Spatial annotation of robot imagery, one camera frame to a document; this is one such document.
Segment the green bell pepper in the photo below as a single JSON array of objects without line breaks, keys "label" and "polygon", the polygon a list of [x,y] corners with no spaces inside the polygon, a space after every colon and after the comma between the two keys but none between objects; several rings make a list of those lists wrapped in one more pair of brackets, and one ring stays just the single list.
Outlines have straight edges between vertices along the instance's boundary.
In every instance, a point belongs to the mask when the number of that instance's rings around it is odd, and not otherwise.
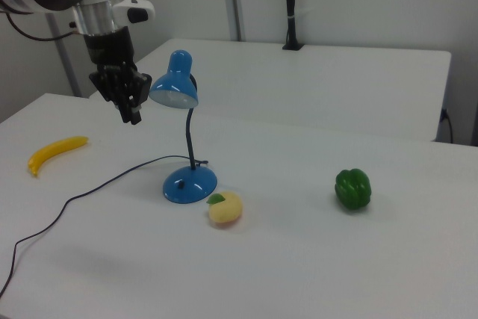
[{"label": "green bell pepper", "polygon": [[368,205],[372,188],[365,172],[354,168],[343,170],[337,175],[335,193],[346,208],[353,210]]}]

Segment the blue desk lamp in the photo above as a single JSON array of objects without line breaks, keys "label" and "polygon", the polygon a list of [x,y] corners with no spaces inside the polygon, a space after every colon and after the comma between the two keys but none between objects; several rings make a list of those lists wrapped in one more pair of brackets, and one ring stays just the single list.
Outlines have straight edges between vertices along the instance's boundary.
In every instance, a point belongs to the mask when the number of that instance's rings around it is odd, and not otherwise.
[{"label": "blue desk lamp", "polygon": [[196,165],[191,141],[190,121],[198,105],[196,79],[191,75],[193,58],[185,50],[171,54],[166,75],[161,76],[149,91],[149,98],[170,108],[189,108],[186,120],[186,141],[190,166],[171,173],[163,184],[163,194],[174,203],[193,203],[209,196],[217,186],[214,172]]}]

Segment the toy banana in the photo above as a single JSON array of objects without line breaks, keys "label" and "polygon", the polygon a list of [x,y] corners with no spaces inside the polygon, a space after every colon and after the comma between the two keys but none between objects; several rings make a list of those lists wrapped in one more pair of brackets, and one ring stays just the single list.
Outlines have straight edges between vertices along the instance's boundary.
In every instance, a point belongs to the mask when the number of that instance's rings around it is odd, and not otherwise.
[{"label": "toy banana", "polygon": [[71,149],[77,149],[83,146],[88,141],[88,137],[74,136],[65,138],[63,140],[50,143],[48,146],[43,147],[36,151],[28,161],[28,169],[34,176],[37,176],[38,170],[49,158],[59,155],[62,152],[70,151]]}]

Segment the white table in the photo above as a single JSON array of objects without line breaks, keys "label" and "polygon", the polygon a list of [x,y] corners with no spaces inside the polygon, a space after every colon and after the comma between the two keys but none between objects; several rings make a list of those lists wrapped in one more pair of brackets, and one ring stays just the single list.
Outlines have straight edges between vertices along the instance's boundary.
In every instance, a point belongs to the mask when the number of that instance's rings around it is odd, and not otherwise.
[{"label": "white table", "polygon": [[[0,124],[0,277],[16,240],[50,223],[64,201],[149,159],[186,154],[186,111],[144,108],[124,125],[111,103],[43,96]],[[186,161],[128,174],[66,210],[20,250],[0,300],[12,319],[475,318],[478,152],[197,114],[197,158],[218,190],[244,201],[216,229],[208,205],[176,205],[163,180]],[[87,147],[45,164],[29,155],[82,134]],[[362,168],[370,206],[346,213],[336,174]]]},{"label": "white table", "polygon": [[436,137],[450,67],[448,52],[286,52],[280,44],[174,39],[139,61],[139,70],[156,80],[177,49],[193,56],[199,113],[425,141]]}]

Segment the black power cord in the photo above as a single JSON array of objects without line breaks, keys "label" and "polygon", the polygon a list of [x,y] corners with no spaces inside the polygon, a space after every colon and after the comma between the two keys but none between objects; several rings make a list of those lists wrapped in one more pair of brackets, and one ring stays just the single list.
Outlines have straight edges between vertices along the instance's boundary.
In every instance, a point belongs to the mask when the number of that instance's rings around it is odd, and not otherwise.
[{"label": "black power cord", "polygon": [[453,143],[453,127],[451,126],[450,116],[448,115],[448,110],[446,108],[441,109],[440,114],[440,123],[448,121],[448,127],[450,128],[450,143]]},{"label": "black power cord", "polygon": [[[97,190],[101,190],[104,186],[106,185],[109,185],[111,182],[113,181],[116,181],[117,179],[119,179],[120,177],[123,177],[124,175],[127,175],[128,173],[130,173],[131,171],[134,171],[134,170],[137,170],[138,168],[140,167],[143,167],[143,166],[146,166],[147,164],[152,164],[153,162],[156,162],[156,161],[160,161],[160,160],[164,160],[165,158],[185,158],[187,160],[189,160],[189,157],[187,156],[180,156],[180,155],[169,155],[169,156],[164,156],[164,157],[160,157],[160,158],[156,158],[154,160],[151,160],[151,161],[147,161],[143,164],[138,164],[137,166],[134,166],[132,168],[130,168],[129,170],[126,170],[125,172],[123,173],[120,173],[118,176],[106,181],[105,183],[103,183],[102,185],[98,186],[97,188],[94,188],[88,192],[85,192],[83,194],[79,194],[77,196],[74,196],[70,199],[68,199],[65,204],[63,205],[63,208],[61,209],[60,211],[60,214],[55,218],[55,220],[53,222],[51,222],[45,229],[42,229],[41,231],[39,231],[38,233],[35,233],[34,235],[29,235],[28,237],[25,237],[23,239],[20,239],[18,242],[15,243],[15,247],[13,248],[13,258],[12,258],[12,265],[11,265],[11,268],[10,268],[10,274],[8,275],[8,279],[7,281],[5,282],[3,288],[1,289],[0,291],[0,299],[1,297],[3,296],[4,292],[7,290],[7,287],[8,285],[10,284],[10,280],[12,279],[12,276],[13,276],[13,270],[15,269],[15,258],[16,258],[16,247],[24,242],[24,241],[27,241],[28,239],[30,238],[33,238],[33,237],[37,237],[38,235],[41,235],[42,233],[45,233],[46,231],[48,231],[50,228],[52,228],[56,222],[58,222],[58,220],[60,219],[61,215],[63,214],[63,212],[65,212],[65,209],[66,207],[68,206],[68,204],[71,203],[71,201],[74,201],[75,199],[78,199],[78,198],[82,198],[82,197],[85,197],[85,196],[88,196],[89,194],[92,194],[93,192],[96,192]],[[195,162],[198,164],[198,166],[200,166],[201,164],[207,164],[208,161],[197,161],[195,160]]]},{"label": "black power cord", "polygon": [[56,40],[63,39],[65,37],[69,37],[70,35],[73,35],[73,32],[71,31],[69,33],[60,35],[59,37],[33,37],[33,36],[25,33],[18,26],[16,26],[15,22],[13,22],[12,17],[10,16],[9,13],[7,13],[7,19],[8,19],[8,22],[13,26],[13,28],[16,31],[18,31],[21,35],[23,35],[24,37],[27,37],[28,39],[32,39],[32,40],[35,40],[35,41],[56,41]]}]

